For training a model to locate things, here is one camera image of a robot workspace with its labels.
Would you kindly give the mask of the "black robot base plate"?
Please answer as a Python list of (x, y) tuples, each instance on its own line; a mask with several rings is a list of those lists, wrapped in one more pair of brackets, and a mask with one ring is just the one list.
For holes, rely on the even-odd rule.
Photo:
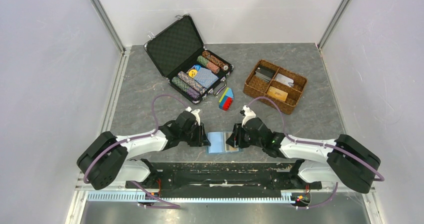
[(281, 191), (320, 190), (295, 176), (296, 163), (281, 162), (153, 162), (145, 189), (161, 198), (277, 198)]

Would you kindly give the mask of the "colourful toy brick block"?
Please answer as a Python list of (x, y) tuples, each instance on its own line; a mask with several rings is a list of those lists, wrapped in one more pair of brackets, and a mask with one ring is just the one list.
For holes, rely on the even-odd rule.
[(231, 88), (227, 87), (219, 100), (219, 108), (227, 111), (234, 100), (234, 93)]

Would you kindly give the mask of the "blue card holder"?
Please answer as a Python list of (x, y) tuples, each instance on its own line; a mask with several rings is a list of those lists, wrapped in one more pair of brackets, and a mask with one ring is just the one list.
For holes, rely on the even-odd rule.
[(210, 146), (207, 147), (207, 153), (210, 155), (227, 154), (235, 152), (225, 152), (224, 140), (225, 133), (230, 131), (208, 132), (207, 137), (210, 141)]

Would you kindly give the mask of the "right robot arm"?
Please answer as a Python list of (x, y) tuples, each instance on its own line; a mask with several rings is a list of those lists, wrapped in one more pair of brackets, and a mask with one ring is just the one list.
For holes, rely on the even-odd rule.
[(295, 188), (334, 182), (367, 194), (373, 182), (385, 180), (378, 171), (380, 158), (347, 134), (327, 140), (299, 138), (271, 131), (255, 117), (236, 123), (226, 143), (240, 149), (259, 147), (272, 158), (295, 159), (288, 175)]

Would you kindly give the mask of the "brown orange chip stack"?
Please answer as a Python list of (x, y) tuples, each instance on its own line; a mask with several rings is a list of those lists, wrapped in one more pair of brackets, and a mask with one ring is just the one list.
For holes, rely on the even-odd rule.
[(202, 52), (202, 56), (206, 58), (208, 61), (215, 64), (216, 66), (218, 66), (219, 68), (221, 68), (223, 71), (228, 71), (230, 69), (230, 66), (226, 62), (220, 60), (218, 57), (214, 56), (212, 53), (210, 53), (207, 50), (204, 50)]

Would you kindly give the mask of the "green purple chip stack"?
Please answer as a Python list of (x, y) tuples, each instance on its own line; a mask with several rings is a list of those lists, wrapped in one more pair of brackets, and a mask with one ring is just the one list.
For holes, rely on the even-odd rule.
[(184, 93), (190, 96), (193, 99), (198, 99), (200, 94), (194, 90), (191, 86), (181, 80), (179, 77), (175, 76), (172, 78), (171, 82), (180, 88)]

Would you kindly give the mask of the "white card stack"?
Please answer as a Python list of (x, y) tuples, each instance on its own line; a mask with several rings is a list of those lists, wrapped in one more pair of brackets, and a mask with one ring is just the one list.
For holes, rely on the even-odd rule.
[(276, 75), (276, 77), (274, 78), (274, 80), (277, 81), (277, 82), (279, 82), (279, 83), (282, 83), (282, 84), (284, 84), (284, 85), (286, 85), (288, 87), (291, 87), (291, 88), (293, 88), (294, 87), (294, 84), (295, 84), (295, 82), (294, 82), (294, 80), (292, 78), (289, 78), (288, 76), (285, 76), (285, 75), (283, 75), (281, 73), (278, 73)]

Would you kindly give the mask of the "dark card stack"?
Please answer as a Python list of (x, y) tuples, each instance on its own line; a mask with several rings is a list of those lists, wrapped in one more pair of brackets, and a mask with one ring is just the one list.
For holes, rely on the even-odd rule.
[(275, 70), (263, 65), (259, 65), (255, 69), (255, 76), (267, 83), (269, 83), (273, 79), (275, 73)]

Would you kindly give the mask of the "gold striped card in sleeve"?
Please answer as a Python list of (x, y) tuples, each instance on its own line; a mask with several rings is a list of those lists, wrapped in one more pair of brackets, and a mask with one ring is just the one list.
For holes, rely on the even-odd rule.
[(224, 152), (225, 153), (236, 153), (240, 151), (238, 147), (233, 147), (227, 143), (227, 139), (230, 138), (231, 134), (232, 134), (231, 132), (226, 132), (224, 134)]

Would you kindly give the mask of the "woven wicker basket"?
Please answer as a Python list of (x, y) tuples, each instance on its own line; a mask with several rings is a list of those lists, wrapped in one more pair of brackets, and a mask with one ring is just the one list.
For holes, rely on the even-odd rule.
[[(266, 82), (255, 76), (255, 70), (259, 65), (263, 65), (276, 73), (270, 82)], [(275, 80), (277, 74), (282, 74), (294, 80), (294, 86), (289, 87)], [(254, 66), (246, 81), (244, 82), (243, 93), (251, 98), (267, 97), (277, 105), (277, 108), (284, 114), (290, 115), (299, 103), (308, 79), (302, 75), (280, 67), (267, 60), (261, 59)], [(275, 87), (288, 93), (286, 101), (280, 101), (267, 94), (269, 87)]]

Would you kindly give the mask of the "blue playing card deck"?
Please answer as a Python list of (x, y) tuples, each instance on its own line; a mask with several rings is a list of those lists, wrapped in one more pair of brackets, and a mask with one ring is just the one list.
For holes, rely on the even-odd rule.
[(218, 77), (210, 69), (201, 67), (193, 79), (206, 89), (209, 89), (218, 80)]

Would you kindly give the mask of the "yellow dealer chip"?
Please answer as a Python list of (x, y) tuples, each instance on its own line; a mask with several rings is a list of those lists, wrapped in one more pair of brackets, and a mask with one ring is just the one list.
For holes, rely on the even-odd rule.
[(187, 72), (187, 74), (188, 74), (191, 78), (194, 78), (194, 77), (198, 74), (198, 71), (197, 71), (196, 69), (190, 69), (190, 70)]

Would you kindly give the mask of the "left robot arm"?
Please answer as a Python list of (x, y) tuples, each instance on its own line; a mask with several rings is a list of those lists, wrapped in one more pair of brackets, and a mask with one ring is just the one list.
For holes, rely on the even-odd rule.
[(200, 109), (186, 108), (175, 120), (156, 129), (134, 135), (101, 133), (77, 159), (77, 166), (84, 174), (83, 182), (95, 190), (101, 190), (114, 181), (135, 181), (145, 188), (157, 182), (154, 167), (137, 156), (161, 152), (187, 143), (190, 147), (209, 146)]

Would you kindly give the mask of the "gold VIP card stack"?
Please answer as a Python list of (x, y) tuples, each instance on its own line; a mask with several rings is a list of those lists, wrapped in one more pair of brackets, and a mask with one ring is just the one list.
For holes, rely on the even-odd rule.
[(288, 97), (288, 93), (287, 92), (285, 92), (285, 91), (283, 91), (281, 89), (278, 89), (276, 87), (273, 87), (273, 86), (270, 86), (268, 88), (268, 91), (267, 91), (266, 94), (269, 95), (269, 96), (271, 96), (271, 97), (273, 97), (273, 98), (275, 98), (275, 99), (277, 99), (277, 100), (280, 100), (282, 102), (285, 102), (287, 100), (287, 97)]

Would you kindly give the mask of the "black poker chip case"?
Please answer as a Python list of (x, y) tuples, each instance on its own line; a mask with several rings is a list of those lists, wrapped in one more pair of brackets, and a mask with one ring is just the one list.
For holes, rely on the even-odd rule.
[[(207, 96), (213, 94), (214, 88), (226, 81), (233, 72), (234, 66), (206, 48), (190, 14), (177, 15), (175, 18), (176, 21), (150, 38), (143, 47), (169, 85), (193, 104), (199, 104)], [(188, 90), (181, 89), (172, 79), (178, 77), (180, 72), (188, 74), (188, 71), (194, 69), (195, 65), (206, 68), (198, 61), (198, 57), (202, 57), (203, 54), (210, 55), (214, 59), (212, 63), (215, 66), (217, 66), (216, 61), (218, 60), (223, 67), (219, 67), (217, 73), (211, 71), (216, 78), (208, 87), (203, 86), (205, 88), (203, 93), (198, 92), (198, 96), (195, 96), (193, 93), (189, 94)]]

